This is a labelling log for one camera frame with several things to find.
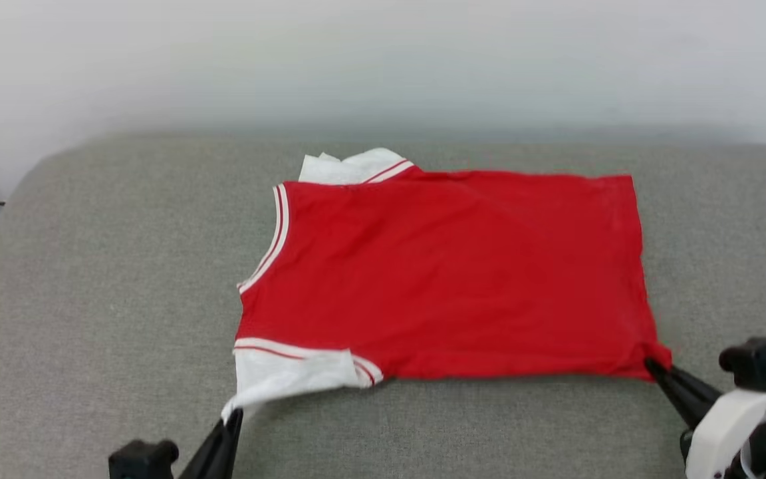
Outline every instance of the white trim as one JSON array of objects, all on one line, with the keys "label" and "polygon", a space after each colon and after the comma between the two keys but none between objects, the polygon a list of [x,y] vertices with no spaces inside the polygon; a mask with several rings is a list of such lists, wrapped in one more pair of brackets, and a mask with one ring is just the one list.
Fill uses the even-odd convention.
[{"label": "white trim", "polygon": [[237,391],[224,406],[224,421],[239,407],[327,389],[370,388],[383,380],[379,367],[350,349],[299,348],[261,337],[242,337],[235,346]]},{"label": "white trim", "polygon": [[306,155],[298,181],[325,185],[377,183],[412,166],[412,162],[385,148],[371,149],[341,161],[328,154],[319,157]]},{"label": "white trim", "polygon": [[283,250],[286,237],[289,235],[289,197],[286,195],[285,185],[279,184],[274,187],[274,203],[277,206],[277,226],[274,228],[271,247],[268,248],[265,257],[262,257],[262,260],[259,261],[259,267],[256,267],[253,275],[238,283],[238,294],[249,290],[265,274],[265,271],[268,270],[268,267],[273,264],[280,251]]},{"label": "white trim", "polygon": [[369,179],[365,180],[365,182],[368,183],[379,183],[388,180],[389,178],[392,178],[393,176],[396,176],[402,172],[405,172],[405,170],[410,169],[411,167],[415,166],[412,161],[409,160],[403,160],[402,163],[397,164],[394,168],[389,170],[388,172],[384,170],[384,172],[377,173],[379,176],[371,176]]},{"label": "white trim", "polygon": [[241,337],[235,342],[236,348],[262,348],[276,351],[283,355],[289,355],[290,357],[300,357],[301,359],[307,357],[313,357],[313,355],[321,353],[338,353],[343,349],[310,349],[299,348],[298,346],[286,345],[286,343],[278,343],[270,339],[264,339],[263,337]]},{"label": "white trim", "polygon": [[[380,367],[377,367],[377,364],[374,364],[365,358],[358,357],[358,355],[353,355],[353,362],[356,364],[361,364],[363,367],[365,367],[365,371],[371,373],[371,380],[368,381],[368,386],[366,387],[379,385],[380,381],[383,380],[383,372],[380,370]],[[356,367],[356,374],[361,373],[364,378],[368,378],[368,375],[365,373],[365,371],[362,370],[362,367]]]}]

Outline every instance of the gray cushion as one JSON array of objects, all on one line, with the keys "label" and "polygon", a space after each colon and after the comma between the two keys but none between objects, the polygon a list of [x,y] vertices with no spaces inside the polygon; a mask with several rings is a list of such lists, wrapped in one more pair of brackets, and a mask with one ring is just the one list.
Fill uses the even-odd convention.
[{"label": "gray cushion", "polygon": [[[234,285],[273,234],[271,185],[371,146],[115,140],[31,172],[0,219],[0,477],[103,477],[137,436],[185,464],[234,389]],[[677,363],[729,388],[718,353],[766,335],[766,146],[386,146],[428,170],[631,173]],[[236,476],[675,478],[682,428],[639,381],[393,380],[264,406]]]}]

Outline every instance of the white stripe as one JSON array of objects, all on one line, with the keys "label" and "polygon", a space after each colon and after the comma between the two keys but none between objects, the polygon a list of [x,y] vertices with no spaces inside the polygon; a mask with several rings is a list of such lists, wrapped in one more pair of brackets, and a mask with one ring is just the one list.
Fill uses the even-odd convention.
[{"label": "white stripe", "polygon": [[[285,245],[285,239],[289,234],[289,197],[285,193],[284,185],[277,185],[274,187],[274,202],[277,204],[277,227],[274,230],[274,239],[271,240],[271,248],[268,248],[268,252],[265,253],[265,257],[262,258],[262,261],[259,263],[259,267],[256,269],[255,273],[253,273],[253,276],[250,276],[249,279],[238,285],[238,294],[242,294],[244,291],[249,290],[250,287],[264,275],[265,271],[267,271],[268,267],[273,264],[274,260],[279,255],[279,252],[282,251],[283,246]],[[280,204],[283,206],[282,216],[279,214]]]},{"label": "white stripe", "polygon": [[298,346],[286,345],[286,343],[278,343],[270,339],[264,339],[263,337],[241,337],[235,342],[236,348],[262,348],[270,349],[290,357],[313,357],[321,353],[340,353],[344,349],[310,349],[299,348]]},{"label": "white stripe", "polygon": [[226,403],[221,413],[224,421],[238,407],[245,408],[268,400],[291,395],[301,395],[344,386],[368,388],[371,379],[368,374],[358,372],[356,361],[350,349],[327,351],[327,349],[293,348],[262,339],[244,339],[243,342],[276,346],[286,352],[310,351],[314,354],[301,360],[282,357],[259,349],[236,349],[235,374],[236,395]]},{"label": "white stripe", "polygon": [[[371,362],[371,361],[369,361],[369,360],[367,360],[365,358],[358,357],[358,355],[352,355],[352,356],[353,356],[353,361],[358,362],[359,364],[364,366],[365,369],[368,369],[368,372],[371,373],[371,375],[374,377],[374,384],[375,385],[379,385],[380,381],[383,380],[383,372],[380,370],[379,367],[377,367],[377,364],[374,364],[373,362]],[[357,373],[362,373],[362,376],[364,376],[366,378],[368,376],[367,374],[365,374],[365,372],[362,369],[358,368],[358,370],[356,372]]]},{"label": "white stripe", "polygon": [[[341,353],[345,351],[350,352],[350,349],[299,348],[298,346],[286,345],[286,343],[278,343],[270,339],[264,339],[263,337],[241,337],[240,339],[236,340],[235,347],[268,349],[268,351],[274,351],[275,353],[289,355],[290,357],[300,357],[304,359],[315,357],[315,355],[331,355],[332,353]],[[380,367],[377,367],[377,364],[374,364],[365,358],[358,357],[358,355],[350,354],[350,357],[353,358],[354,362],[361,364],[365,367],[365,369],[368,369],[368,372],[371,373],[372,377],[374,377],[374,384],[378,384],[383,380],[383,372],[380,370]],[[365,379],[368,379],[368,374],[366,374],[359,366],[356,367],[356,375],[358,375],[360,380],[364,383]],[[370,380],[368,380],[367,386],[371,386]]]},{"label": "white stripe", "polygon": [[397,167],[395,167],[395,168],[392,168],[392,169],[391,169],[391,170],[389,170],[388,172],[386,172],[386,173],[383,173],[383,174],[382,174],[382,175],[380,175],[380,176],[377,176],[377,177],[376,177],[376,178],[374,178],[373,180],[366,180],[366,181],[367,181],[367,182],[370,182],[370,183],[379,183],[379,182],[383,182],[383,181],[385,181],[385,180],[388,180],[389,178],[392,178],[392,177],[393,177],[393,176],[395,176],[395,175],[398,175],[398,174],[399,174],[399,173],[401,173],[401,172],[404,172],[404,171],[405,171],[405,170],[407,170],[407,169],[410,169],[410,167],[412,167],[412,166],[414,166],[413,162],[411,162],[411,161],[405,161],[404,163],[402,163],[402,164],[399,164],[399,166],[397,166]]}]

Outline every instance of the red basketball jersey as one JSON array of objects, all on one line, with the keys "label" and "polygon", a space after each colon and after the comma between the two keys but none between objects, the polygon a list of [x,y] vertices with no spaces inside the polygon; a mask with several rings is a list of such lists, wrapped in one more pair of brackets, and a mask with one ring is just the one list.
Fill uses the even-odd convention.
[{"label": "red basketball jersey", "polygon": [[648,379],[644,358],[671,364],[629,176],[401,172],[274,188],[273,243],[239,285],[235,406],[392,377]]}]

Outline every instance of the clothing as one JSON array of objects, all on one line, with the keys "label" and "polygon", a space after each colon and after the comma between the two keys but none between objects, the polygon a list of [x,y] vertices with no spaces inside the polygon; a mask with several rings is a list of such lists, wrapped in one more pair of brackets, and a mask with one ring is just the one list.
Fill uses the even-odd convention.
[{"label": "clothing", "polygon": [[232,406],[391,377],[648,379],[645,357],[671,363],[629,176],[410,164],[369,179],[275,188],[273,243],[239,285]]},{"label": "clothing", "polygon": [[306,155],[301,166],[299,182],[322,185],[351,185],[383,182],[394,177],[405,179],[422,173],[407,158],[386,148],[375,148],[339,160],[328,154],[319,157]]}]

